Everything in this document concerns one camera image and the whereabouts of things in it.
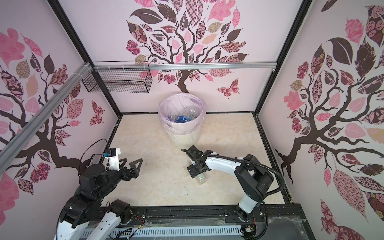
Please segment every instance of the tree decal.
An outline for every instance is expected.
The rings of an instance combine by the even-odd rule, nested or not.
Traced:
[[[24,49],[24,44],[17,42],[18,33],[13,29],[8,29],[9,37],[6,36],[5,44],[15,45],[18,49]],[[66,73],[67,68],[62,64],[60,68],[55,70],[55,65],[48,54],[43,58],[43,54],[38,45],[29,38],[23,37],[25,44],[30,48],[31,55],[26,60],[17,64],[15,74],[11,74],[6,70],[7,66],[0,66],[1,79],[4,82],[8,93],[0,93],[0,115],[8,119],[8,121],[0,121],[0,135],[10,131],[12,136],[5,139],[0,136],[0,142],[8,144],[28,122],[28,115],[34,116],[39,112],[48,101],[48,95],[57,92],[55,85],[62,85],[68,78]],[[2,52],[0,57],[2,60],[11,56],[11,60],[19,60],[23,55],[10,55],[7,51],[12,51],[7,48]],[[44,86],[41,94],[38,93],[39,86]],[[21,163],[10,165],[10,168],[19,168],[15,178],[19,178],[19,189],[33,195],[33,185],[39,181],[46,180],[49,172],[53,168],[72,167],[79,173],[90,164],[90,160],[80,162],[76,158],[67,158],[60,156],[58,146],[65,146],[65,139],[71,137],[65,129],[68,127],[76,127],[79,121],[75,120],[83,109],[83,99],[75,99],[80,93],[81,85],[77,86],[65,98],[65,100],[57,107],[54,113],[45,121],[40,130],[36,132],[38,142],[29,146],[27,144],[24,149],[16,156],[16,159],[23,159]]]
[[[235,0],[228,2],[226,0],[172,0],[161,3],[154,1],[155,5],[152,1],[135,1],[147,7],[137,9],[131,14],[145,24],[127,21],[134,40],[127,41],[126,49],[136,55],[136,61],[147,60],[150,64],[171,64],[182,61],[184,63],[222,63],[242,62],[247,56],[247,54],[238,53],[246,42],[235,42],[241,32],[241,29],[234,29],[240,22],[240,12],[237,7],[234,8]],[[149,7],[156,7],[158,12]],[[208,19],[202,19],[204,10],[209,8]],[[210,19],[216,21],[206,26]],[[187,79],[200,81],[204,76],[208,81],[213,81],[212,77],[219,78],[229,73],[231,71],[228,69],[210,70],[207,73],[199,69],[151,71],[152,76],[157,76],[159,82],[164,80],[168,84],[176,83],[184,93],[188,93],[185,84]],[[225,89],[227,91],[224,95],[227,97],[236,92],[233,88]]]
[[[295,132],[293,147],[288,155],[277,149],[276,152],[283,161],[283,174],[286,169],[293,183],[291,164],[295,162],[302,145],[309,145],[308,154],[313,155],[314,163],[324,162],[325,184],[329,186],[333,181],[340,196],[364,218],[365,196],[374,212],[383,220],[382,209],[373,204],[379,201],[380,206],[383,206],[383,194],[374,194],[368,190],[384,192],[382,184],[371,178],[381,174],[384,167],[380,164],[367,164],[366,159],[362,163],[353,155],[368,152],[384,157],[382,152],[366,145],[370,142],[384,144],[384,129],[375,127],[384,122],[384,108],[373,107],[383,101],[384,74],[372,70],[374,66],[379,68],[382,61],[376,55],[383,51],[381,31],[384,7],[366,8],[369,17],[365,31],[359,20],[348,19],[346,35],[349,40],[340,37],[328,40],[333,46],[332,53],[326,53],[320,45],[310,64],[304,62],[298,67],[298,80],[290,85],[292,91],[284,97],[287,107],[292,110],[288,119],[292,121]],[[357,42],[360,45],[354,48],[351,42],[352,45]],[[334,60],[341,63],[338,64],[340,68],[332,67]],[[367,123],[373,126],[363,127]],[[349,147],[342,148],[338,144],[348,144]],[[335,169],[331,168],[329,161],[334,161]],[[352,174],[365,174],[366,177],[351,177],[342,169]],[[334,221],[324,218],[323,225],[328,233],[335,231],[340,234],[338,231],[341,227],[333,228]]]

